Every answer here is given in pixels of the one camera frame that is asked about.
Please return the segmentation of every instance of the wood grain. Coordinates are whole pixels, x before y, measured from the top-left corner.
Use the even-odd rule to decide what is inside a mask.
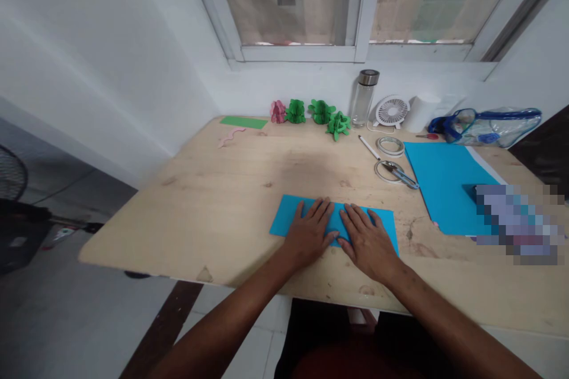
[[[513,265],[497,247],[442,234],[420,191],[376,177],[376,160],[357,135],[375,143],[383,134],[355,130],[334,142],[312,120],[267,123],[236,133],[218,149],[232,129],[219,120],[192,138],[85,245],[82,262],[236,287],[282,244],[282,237],[268,233],[282,195],[327,195],[392,210],[401,259],[477,322],[569,336],[568,268]],[[418,141],[402,130],[396,136]],[[477,151],[509,183],[539,184],[507,150]],[[395,161],[414,178],[405,156]],[[327,249],[281,293],[405,311],[339,248]]]

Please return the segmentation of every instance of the hand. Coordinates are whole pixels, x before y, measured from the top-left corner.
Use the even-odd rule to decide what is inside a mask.
[[[341,210],[340,217],[348,230],[351,244],[345,239],[338,239],[338,243],[364,274],[389,285],[404,264],[397,257],[381,219],[373,210],[368,210],[372,223],[361,207],[355,204],[345,204],[344,207],[346,211]]]
[[[305,217],[302,217],[303,206],[304,202],[301,201],[296,207],[295,219],[280,248],[292,259],[291,262],[295,269],[303,268],[316,261],[340,234],[334,231],[324,236],[326,226],[334,211],[334,203],[330,203],[329,197],[326,197],[324,201],[322,198],[317,199]]]

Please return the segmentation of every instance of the pen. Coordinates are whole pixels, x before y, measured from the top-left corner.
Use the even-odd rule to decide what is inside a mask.
[[[363,142],[363,144],[367,147],[367,149],[369,149],[369,152],[372,153],[373,156],[377,158],[378,161],[381,161],[379,155],[373,150],[373,148],[367,143],[367,141],[364,138],[362,138],[360,135],[358,135],[358,138]]]

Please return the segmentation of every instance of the folded blue paper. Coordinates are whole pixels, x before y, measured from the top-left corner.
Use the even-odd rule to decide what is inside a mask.
[[[298,203],[302,200],[304,200],[304,208],[302,209],[302,217],[304,217],[308,212],[308,209],[310,209],[310,206],[314,204],[315,200],[313,198],[296,197],[294,195],[283,195],[283,199],[280,201],[279,210],[277,211],[277,216],[274,218],[273,225],[269,231],[271,234],[283,237],[288,234],[290,225],[292,225],[292,221],[295,218],[296,206],[298,206]],[[343,237],[350,241],[348,231],[346,231],[346,227],[344,227],[344,223],[340,217],[340,210],[343,209],[344,204],[334,203],[334,212],[332,213],[328,226],[326,227],[326,234],[332,231],[339,231],[339,237]],[[368,208],[363,207],[362,209],[367,213]],[[395,252],[397,253],[397,256],[399,256],[399,245],[397,244],[397,232],[395,231],[393,212],[391,210],[369,209],[373,210],[381,218],[383,227],[391,239],[391,244],[393,244]],[[332,242],[331,246],[340,247],[335,240]]]
[[[490,235],[492,226],[477,213],[468,190],[474,185],[498,185],[465,146],[405,142],[431,220],[447,235]]]

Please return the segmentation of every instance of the finger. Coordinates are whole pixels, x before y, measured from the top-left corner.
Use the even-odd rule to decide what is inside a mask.
[[[300,219],[302,217],[302,208],[304,207],[304,200],[296,206],[295,219]]]
[[[308,209],[308,213],[306,214],[305,218],[310,219],[312,216],[314,216],[314,213],[316,212],[316,209],[320,203],[322,203],[322,198],[318,197],[316,201],[310,206],[310,209]]]
[[[354,252],[354,248],[351,246],[351,244],[348,242],[348,240],[345,240],[343,238],[339,238],[336,241],[342,247],[342,250],[344,251],[344,253],[346,255],[348,255],[348,258],[350,258],[351,261],[355,264],[356,263],[356,253]]]
[[[322,202],[322,204],[318,207],[318,209],[314,213],[314,219],[320,221],[320,218],[324,216],[324,213],[326,212],[326,209],[330,206],[330,204],[332,204],[330,203],[330,197],[326,197]]]
[[[358,231],[365,231],[367,227],[363,224],[362,218],[360,218],[354,208],[347,203],[344,205],[344,207],[346,208],[346,213],[348,216],[350,216],[350,219],[354,223],[356,229]]]
[[[332,216],[332,213],[334,213],[334,209],[334,203],[330,203],[326,208],[324,215],[322,215],[322,218],[320,219],[320,225],[323,225],[325,228],[328,226],[328,222],[330,222],[330,217]]]
[[[373,224],[377,227],[377,228],[381,228],[383,230],[385,230],[385,228],[383,228],[383,222],[381,220],[381,218],[379,217],[379,215],[377,213],[375,213],[373,210],[368,209],[367,212],[369,213],[369,215],[372,217],[373,219]]]
[[[356,226],[351,221],[345,210],[340,210],[340,217],[342,218],[342,222],[344,223],[349,236],[353,238],[353,236],[357,234]]]
[[[371,219],[369,218],[369,216],[362,210],[361,207],[359,207],[357,204],[351,204],[351,206],[353,207],[353,209],[356,211],[357,215],[360,217],[360,219],[362,220],[363,224],[368,227],[371,228],[373,226]]]
[[[323,249],[327,248],[339,235],[340,235],[339,231],[332,231],[331,233],[326,234],[326,237],[324,237],[324,242],[322,243],[322,248]]]

